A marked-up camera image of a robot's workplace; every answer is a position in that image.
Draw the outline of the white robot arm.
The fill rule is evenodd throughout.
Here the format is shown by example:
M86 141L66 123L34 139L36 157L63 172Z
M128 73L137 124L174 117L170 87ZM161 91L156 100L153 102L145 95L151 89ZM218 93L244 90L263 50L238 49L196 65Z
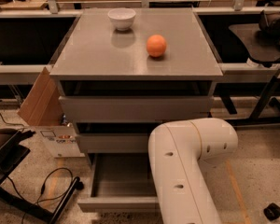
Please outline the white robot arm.
M148 138L148 156L163 224L222 224L202 167L214 167L238 147L223 119L163 123Z

